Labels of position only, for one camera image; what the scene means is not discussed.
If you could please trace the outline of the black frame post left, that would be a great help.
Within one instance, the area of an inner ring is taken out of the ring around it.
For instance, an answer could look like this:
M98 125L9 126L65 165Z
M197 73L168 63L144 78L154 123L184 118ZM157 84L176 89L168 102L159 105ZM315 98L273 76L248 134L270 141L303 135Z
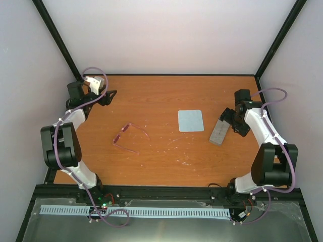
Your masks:
M36 7L39 15L41 16L44 24L46 25L49 33L51 34L54 42L56 43L59 51L61 52L66 64L68 65L70 71L72 72L74 78L76 81L81 82L81 74L78 71L78 68L76 67L63 39L61 38L61 35L59 31L57 30L49 12L47 11L47 8L43 1L41 0L32 0L34 6Z

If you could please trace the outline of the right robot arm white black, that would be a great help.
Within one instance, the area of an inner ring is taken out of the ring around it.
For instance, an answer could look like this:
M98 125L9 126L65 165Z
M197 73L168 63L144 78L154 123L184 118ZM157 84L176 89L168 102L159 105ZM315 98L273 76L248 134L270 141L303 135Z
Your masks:
M252 100L250 90L234 93L235 108L226 108L219 120L245 137L252 131L259 145L251 171L228 183L232 194L254 195L260 191L290 193L296 185L298 148L275 129L265 110L267 103Z

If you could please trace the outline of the metal front plate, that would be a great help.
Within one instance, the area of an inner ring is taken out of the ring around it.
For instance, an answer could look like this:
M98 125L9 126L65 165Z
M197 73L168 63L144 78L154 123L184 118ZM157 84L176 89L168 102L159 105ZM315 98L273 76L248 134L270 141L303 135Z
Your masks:
M37 199L21 241L311 241L297 202L259 202L229 210L231 218L134 218L109 207L99 216L40 215L41 205L78 204L74 199ZM202 202L133 200L126 207L223 208Z

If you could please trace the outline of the grey felt glasses case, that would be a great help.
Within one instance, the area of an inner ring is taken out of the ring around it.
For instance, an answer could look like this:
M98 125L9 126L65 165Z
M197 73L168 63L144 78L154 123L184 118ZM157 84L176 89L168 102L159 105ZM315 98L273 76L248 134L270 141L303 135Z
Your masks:
M221 121L219 119L212 131L212 134L209 138L209 142L220 146L224 141L224 138L227 134L229 127L230 127L229 123L227 123L226 121Z

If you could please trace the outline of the pink sunglasses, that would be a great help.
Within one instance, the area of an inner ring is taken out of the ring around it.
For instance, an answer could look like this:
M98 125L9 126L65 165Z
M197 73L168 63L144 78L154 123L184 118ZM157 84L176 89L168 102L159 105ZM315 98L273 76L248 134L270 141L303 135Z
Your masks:
M138 151L133 150L128 145L131 144L135 140L135 138L138 138L138 137L143 138L143 136L145 136L148 142L151 141L149 134L144 128L132 122L128 122L121 128L120 132L113 138L112 145L121 150L139 155Z

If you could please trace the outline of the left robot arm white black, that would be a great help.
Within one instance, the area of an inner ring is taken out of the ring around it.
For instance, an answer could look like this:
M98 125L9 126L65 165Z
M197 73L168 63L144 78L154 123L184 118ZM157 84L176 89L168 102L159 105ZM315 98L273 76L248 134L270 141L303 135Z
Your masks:
M87 119L95 104L110 105L117 90L107 90L100 84L98 93L87 85L88 92L83 90L84 83L73 82L67 85L70 98L66 101L66 112L62 118L51 126L41 128L42 150L45 164L69 175L82 190L88 189L87 196L99 203L105 197L105 190L98 175L82 161L81 146L76 130Z

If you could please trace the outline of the black frame post right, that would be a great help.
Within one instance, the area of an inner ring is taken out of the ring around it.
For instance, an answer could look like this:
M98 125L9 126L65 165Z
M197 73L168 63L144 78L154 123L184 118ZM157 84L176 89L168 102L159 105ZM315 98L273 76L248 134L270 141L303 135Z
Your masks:
M260 80L262 75L264 74L265 70L269 66L271 60L275 56L275 53L279 49L280 45L282 44L283 40L285 39L286 35L288 34L289 30L291 29L292 25L294 24L295 20L297 19L298 15L302 11L303 7L305 6L307 0L296 0L294 5L292 6L290 12L288 13L285 21L283 22L281 28L279 29L275 39L273 40L270 48L268 49L264 59L262 60L258 70L256 71L254 77L257 81Z

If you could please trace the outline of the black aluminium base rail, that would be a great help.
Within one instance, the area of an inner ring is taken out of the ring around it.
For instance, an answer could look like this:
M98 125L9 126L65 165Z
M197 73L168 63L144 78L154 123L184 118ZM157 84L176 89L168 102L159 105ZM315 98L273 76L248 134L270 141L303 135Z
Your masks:
M266 192L230 195L228 189L219 187L104 186L102 192L95 189L90 193L97 205L111 201L121 206L132 200L196 201L225 207L242 206L248 200L255 203L268 200ZM77 203L91 203L87 192L79 189L77 185L37 185L32 199L37 198L72 198Z

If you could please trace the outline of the black frame post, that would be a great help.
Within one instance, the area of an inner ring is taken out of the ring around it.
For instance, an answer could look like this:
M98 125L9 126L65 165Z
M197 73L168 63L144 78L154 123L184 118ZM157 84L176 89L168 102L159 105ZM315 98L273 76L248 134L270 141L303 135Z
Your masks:
M47 11L47 8L43 1L41 0L32 0L34 6L36 7L39 15L41 16L44 24L46 25L49 33L51 34L54 42L56 43L59 51L61 52L66 64L68 65L70 71L72 72L74 78L76 81L81 82L81 74L78 71L78 68L76 67L63 39L61 38L61 35L59 31L57 30L49 12Z
M275 39L273 40L270 48L268 49L264 59L262 60L258 70L256 71L254 77L257 81L260 80L262 75L264 74L265 70L269 66L271 60L275 56L275 53L279 49L280 45L282 44L283 40L285 39L286 35L288 34L289 30L291 29L292 25L294 24L295 20L297 19L298 15L302 11L303 7L305 6L307 0L296 0L294 5L292 6L290 12L288 13L285 21L283 22L281 28L279 29Z

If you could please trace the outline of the light blue cleaning cloth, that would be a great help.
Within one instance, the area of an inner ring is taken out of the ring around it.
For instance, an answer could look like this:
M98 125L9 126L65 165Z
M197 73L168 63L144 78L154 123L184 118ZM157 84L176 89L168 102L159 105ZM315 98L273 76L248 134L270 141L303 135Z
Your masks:
M204 124L201 110L179 110L178 125L180 132L203 132Z

